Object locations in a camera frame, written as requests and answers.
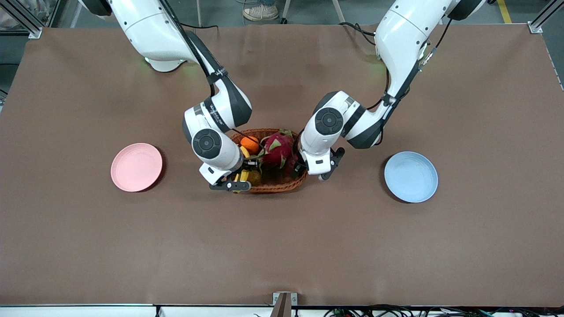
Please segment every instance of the pink plate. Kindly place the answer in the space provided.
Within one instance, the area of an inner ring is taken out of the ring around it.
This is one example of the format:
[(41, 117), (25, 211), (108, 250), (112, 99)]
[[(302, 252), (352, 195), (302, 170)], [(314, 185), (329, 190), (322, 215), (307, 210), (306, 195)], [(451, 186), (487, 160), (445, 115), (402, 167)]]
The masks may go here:
[(112, 180), (121, 190), (138, 192), (151, 186), (161, 174), (162, 156), (156, 147), (135, 143), (121, 150), (112, 162)]

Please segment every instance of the plate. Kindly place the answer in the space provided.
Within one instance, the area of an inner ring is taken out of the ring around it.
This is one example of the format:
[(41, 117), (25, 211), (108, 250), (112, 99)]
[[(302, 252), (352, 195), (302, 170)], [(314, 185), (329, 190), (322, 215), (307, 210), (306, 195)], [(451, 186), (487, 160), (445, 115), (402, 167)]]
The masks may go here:
[(162, 170), (162, 156), (156, 147), (135, 143), (121, 150), (113, 159), (113, 183), (126, 192), (147, 189), (157, 180)]
[(439, 175), (433, 163), (415, 152), (392, 156), (384, 168), (390, 191), (406, 202), (423, 202), (431, 198), (439, 186)]

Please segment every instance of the shoe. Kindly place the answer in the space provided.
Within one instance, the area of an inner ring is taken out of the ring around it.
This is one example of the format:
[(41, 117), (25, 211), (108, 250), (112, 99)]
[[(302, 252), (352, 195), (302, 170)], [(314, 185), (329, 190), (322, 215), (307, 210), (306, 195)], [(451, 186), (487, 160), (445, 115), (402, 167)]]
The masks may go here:
[(278, 18), (278, 9), (276, 6), (260, 5), (248, 9), (243, 9), (243, 16), (251, 21), (269, 21)]

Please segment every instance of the blue plate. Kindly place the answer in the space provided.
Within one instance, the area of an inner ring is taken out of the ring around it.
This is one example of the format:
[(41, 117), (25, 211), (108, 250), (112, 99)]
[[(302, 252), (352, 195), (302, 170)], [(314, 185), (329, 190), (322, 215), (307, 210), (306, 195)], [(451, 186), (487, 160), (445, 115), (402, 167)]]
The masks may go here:
[(384, 168), (390, 191), (406, 202), (423, 202), (431, 198), (439, 186), (439, 175), (433, 163), (415, 152), (392, 156)]

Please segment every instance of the fruit basket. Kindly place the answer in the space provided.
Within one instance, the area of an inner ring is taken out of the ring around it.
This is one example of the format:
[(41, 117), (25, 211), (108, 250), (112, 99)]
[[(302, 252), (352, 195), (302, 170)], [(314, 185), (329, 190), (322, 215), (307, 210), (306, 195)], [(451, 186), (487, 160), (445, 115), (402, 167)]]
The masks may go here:
[[(233, 142), (240, 144), (245, 136), (255, 137), (262, 140), (269, 135), (278, 132), (279, 129), (249, 129), (235, 133), (231, 136)], [(294, 139), (298, 138), (298, 134), (292, 131)], [(285, 173), (284, 169), (270, 169), (264, 170), (261, 176), (261, 181), (258, 185), (251, 186), (250, 193), (280, 193), (296, 189), (307, 178), (307, 173), (303, 173), (300, 177), (293, 179)]]

